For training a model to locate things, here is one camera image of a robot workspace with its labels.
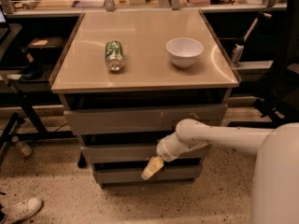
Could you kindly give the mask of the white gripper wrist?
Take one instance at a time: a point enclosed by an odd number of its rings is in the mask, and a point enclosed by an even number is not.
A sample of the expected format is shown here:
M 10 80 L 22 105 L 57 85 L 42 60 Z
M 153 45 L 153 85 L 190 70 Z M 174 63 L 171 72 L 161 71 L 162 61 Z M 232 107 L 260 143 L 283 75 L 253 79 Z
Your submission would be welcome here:
M 190 134 L 171 133 L 158 142 L 156 147 L 156 154 L 158 156 L 152 157 L 149 160 L 141 177 L 144 180 L 148 180 L 164 167 L 164 161 L 170 162 L 176 160 L 182 154 L 190 153 L 208 145 L 207 140 L 202 138 L 196 139 Z

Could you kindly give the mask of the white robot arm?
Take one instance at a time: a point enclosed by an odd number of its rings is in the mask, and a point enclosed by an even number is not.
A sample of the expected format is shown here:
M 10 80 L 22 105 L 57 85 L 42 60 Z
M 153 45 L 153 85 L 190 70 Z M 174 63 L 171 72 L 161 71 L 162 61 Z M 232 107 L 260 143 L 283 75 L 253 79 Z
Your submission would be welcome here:
M 299 224 L 299 124 L 275 129 L 209 126 L 181 120 L 161 139 L 141 177 L 150 179 L 166 162 L 212 145 L 256 158 L 250 224 Z

